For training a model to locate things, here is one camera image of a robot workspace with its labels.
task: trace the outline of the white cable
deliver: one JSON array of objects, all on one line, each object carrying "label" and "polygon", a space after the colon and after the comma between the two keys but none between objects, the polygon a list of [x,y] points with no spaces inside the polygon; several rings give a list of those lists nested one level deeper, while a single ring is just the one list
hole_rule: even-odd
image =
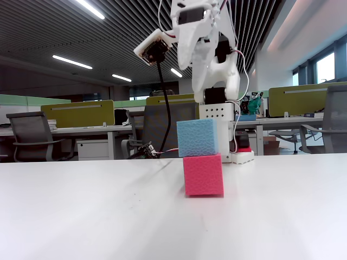
[{"label": "white cable", "polygon": [[160,2],[159,2],[159,7],[158,7],[158,23],[159,23],[159,28],[162,30],[162,32],[163,32],[164,34],[166,34],[166,35],[168,35],[168,36],[170,36],[170,37],[175,37],[174,35],[168,34],[168,33],[164,30],[164,28],[163,28],[163,26],[162,26],[162,23],[160,22],[160,8],[162,7],[162,1],[163,1],[163,0],[160,0]]},{"label": "white cable", "polygon": [[230,151],[231,153],[236,153],[236,152],[237,152],[237,142],[236,142],[236,138],[235,138],[235,132],[236,132],[237,123],[238,123],[238,121],[239,121],[239,119],[240,119],[240,115],[241,115],[241,107],[240,107],[239,104],[236,103],[235,101],[229,100],[229,101],[227,101],[227,102],[231,102],[231,103],[233,103],[235,106],[237,106],[237,107],[239,108],[239,114],[238,114],[238,117],[237,117],[236,122],[235,122],[235,125],[234,125],[234,143],[235,143],[235,151],[233,151],[233,152]]},{"label": "white cable", "polygon": [[244,56],[243,53],[242,53],[241,51],[239,51],[239,50],[232,50],[232,51],[236,51],[237,53],[241,54],[241,56],[242,56],[242,58],[243,58],[243,71],[245,72],[245,75],[246,75],[246,77],[247,77],[247,88],[246,88],[246,91],[245,91],[245,93],[243,94],[242,97],[240,97],[239,99],[235,100],[236,102],[238,102],[238,101],[241,101],[241,100],[246,96],[246,94],[247,94],[247,92],[248,92],[249,77],[248,77],[248,74],[247,74],[247,71],[246,71],[246,62],[245,62],[246,59],[245,59],[245,56]]},{"label": "white cable", "polygon": [[233,22],[233,16],[232,16],[232,0],[229,0],[229,14],[230,14],[230,20],[232,22],[232,28],[234,30],[234,36],[235,36],[235,39],[236,39],[236,47],[237,45],[239,45],[239,39],[237,39],[237,36],[236,36],[236,31],[235,31],[235,27],[234,27],[234,22]]}]

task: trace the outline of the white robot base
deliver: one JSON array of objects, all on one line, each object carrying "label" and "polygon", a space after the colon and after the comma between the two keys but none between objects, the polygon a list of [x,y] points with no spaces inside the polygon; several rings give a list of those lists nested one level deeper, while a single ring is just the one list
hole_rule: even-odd
[{"label": "white robot base", "polygon": [[229,153],[222,156],[222,163],[245,164],[254,160],[254,152]]}]

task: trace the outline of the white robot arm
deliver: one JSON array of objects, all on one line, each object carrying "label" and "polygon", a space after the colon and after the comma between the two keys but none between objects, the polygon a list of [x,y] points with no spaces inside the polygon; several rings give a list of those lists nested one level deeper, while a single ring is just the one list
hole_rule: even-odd
[{"label": "white robot arm", "polygon": [[173,0],[171,19],[173,30],[162,32],[155,30],[134,52],[147,64],[144,55],[146,48],[154,41],[161,40],[169,48],[178,42],[178,65],[181,70],[192,66],[192,88],[195,101],[205,102],[204,90],[217,82],[226,84],[226,100],[237,100],[240,76],[236,67],[237,52],[228,54],[226,60],[218,62],[215,50],[219,35],[222,33],[229,41],[232,50],[236,50],[235,32],[230,19],[226,0]]},{"label": "white robot arm", "polygon": [[[195,101],[205,104],[200,105],[200,117],[214,116],[205,113],[205,111],[213,110],[213,107],[230,111],[223,118],[216,118],[220,153],[226,158],[230,157],[229,141],[235,138],[235,131],[233,124],[230,124],[230,121],[234,121],[234,106],[225,102],[239,101],[240,87],[240,76],[236,66],[239,51],[235,44],[232,19],[227,10],[228,1],[172,0],[170,16],[173,29],[170,31],[155,30],[134,50],[135,54],[148,65],[152,65],[157,61],[161,62],[165,52],[172,47],[172,44],[178,43],[179,68],[184,70],[188,66],[192,67],[192,89]],[[215,56],[220,35],[225,36],[228,40],[225,61],[222,62]],[[218,89],[211,89],[220,81],[226,84],[222,93]],[[219,101],[207,102],[207,100],[216,99],[215,96],[218,96]]]}]

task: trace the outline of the white panel with holes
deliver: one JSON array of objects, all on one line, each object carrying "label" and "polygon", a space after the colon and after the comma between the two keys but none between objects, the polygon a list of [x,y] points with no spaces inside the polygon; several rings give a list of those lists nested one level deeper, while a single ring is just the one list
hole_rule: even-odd
[{"label": "white panel with holes", "polygon": [[214,118],[217,121],[234,121],[234,104],[212,104],[199,106],[200,119]]}]

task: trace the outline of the pink foam cube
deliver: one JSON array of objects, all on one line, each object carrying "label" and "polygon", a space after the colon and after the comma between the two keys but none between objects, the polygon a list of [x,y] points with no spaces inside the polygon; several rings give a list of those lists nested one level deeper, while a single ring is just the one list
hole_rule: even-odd
[{"label": "pink foam cube", "polygon": [[185,194],[223,195],[221,154],[184,157]]}]

